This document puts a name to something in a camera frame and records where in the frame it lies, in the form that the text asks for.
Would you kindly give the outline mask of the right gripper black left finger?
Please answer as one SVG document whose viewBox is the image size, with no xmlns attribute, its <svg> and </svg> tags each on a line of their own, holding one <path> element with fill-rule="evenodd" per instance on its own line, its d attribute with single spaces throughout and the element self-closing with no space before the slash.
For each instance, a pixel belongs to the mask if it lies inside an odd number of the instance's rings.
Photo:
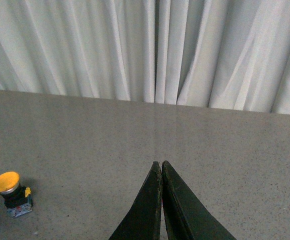
<svg viewBox="0 0 290 240">
<path fill-rule="evenodd" d="M 161 229 L 162 170 L 154 161 L 130 210 L 110 236 L 111 240 L 158 240 Z"/>
</svg>

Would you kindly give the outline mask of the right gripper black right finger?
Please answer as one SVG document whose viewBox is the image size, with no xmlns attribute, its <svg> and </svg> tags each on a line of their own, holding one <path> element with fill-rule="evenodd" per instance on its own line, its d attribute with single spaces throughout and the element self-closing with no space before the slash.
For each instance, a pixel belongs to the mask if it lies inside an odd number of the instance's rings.
<svg viewBox="0 0 290 240">
<path fill-rule="evenodd" d="M 166 160 L 162 163 L 162 204 L 169 240 L 234 240 Z"/>
</svg>

